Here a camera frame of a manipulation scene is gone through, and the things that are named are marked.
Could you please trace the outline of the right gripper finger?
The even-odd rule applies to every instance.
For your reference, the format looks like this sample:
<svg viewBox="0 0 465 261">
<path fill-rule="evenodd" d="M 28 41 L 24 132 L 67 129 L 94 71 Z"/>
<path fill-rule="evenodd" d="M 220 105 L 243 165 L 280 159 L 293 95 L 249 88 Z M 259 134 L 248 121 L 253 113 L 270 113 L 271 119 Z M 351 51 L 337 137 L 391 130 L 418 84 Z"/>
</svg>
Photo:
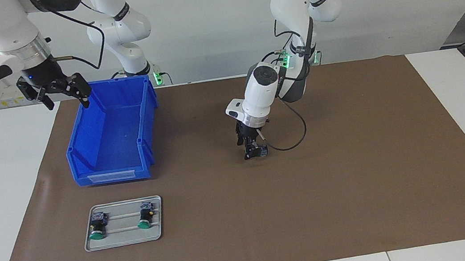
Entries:
<svg viewBox="0 0 465 261">
<path fill-rule="evenodd" d="M 33 86 L 25 79 L 19 79 L 16 85 L 26 100 L 44 104 L 49 111 L 53 111 L 55 105 L 44 87 Z"/>
<path fill-rule="evenodd" d="M 58 78 L 56 83 L 60 94 L 76 98 L 85 109 L 90 106 L 89 96 L 92 88 L 81 73 Z"/>
</svg>

